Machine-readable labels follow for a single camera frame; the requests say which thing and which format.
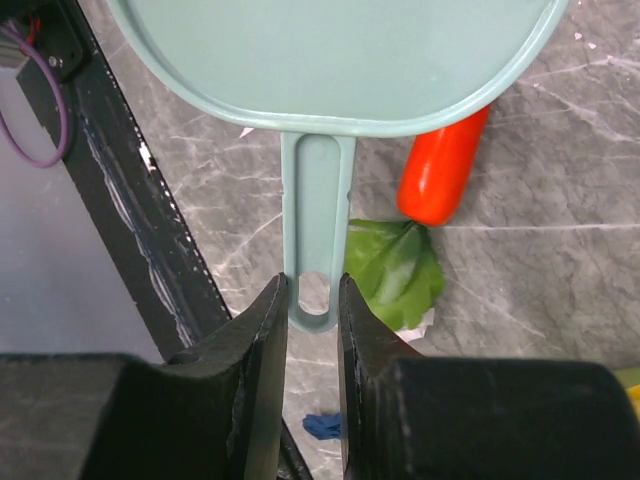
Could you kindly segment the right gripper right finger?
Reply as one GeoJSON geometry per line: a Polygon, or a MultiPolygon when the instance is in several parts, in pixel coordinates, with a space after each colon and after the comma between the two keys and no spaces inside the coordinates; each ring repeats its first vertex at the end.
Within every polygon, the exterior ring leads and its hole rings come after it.
{"type": "Polygon", "coordinates": [[[639,422],[591,362],[420,354],[339,286],[348,479],[635,479],[639,422]]]}

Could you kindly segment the teal hand brush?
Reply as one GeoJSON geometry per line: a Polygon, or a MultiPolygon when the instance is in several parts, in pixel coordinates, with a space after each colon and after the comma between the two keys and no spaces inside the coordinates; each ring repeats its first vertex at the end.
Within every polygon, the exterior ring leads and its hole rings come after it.
{"type": "Polygon", "coordinates": [[[146,67],[221,120],[281,135],[284,272],[329,281],[338,319],[356,141],[412,136],[475,113],[533,62],[563,1],[113,1],[146,67]]]}

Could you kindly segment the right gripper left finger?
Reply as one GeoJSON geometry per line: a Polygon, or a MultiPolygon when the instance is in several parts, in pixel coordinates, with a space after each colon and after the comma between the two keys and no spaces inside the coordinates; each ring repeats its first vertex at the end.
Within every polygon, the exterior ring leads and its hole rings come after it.
{"type": "Polygon", "coordinates": [[[273,479],[288,283],[154,365],[124,354],[5,355],[5,479],[273,479]]]}

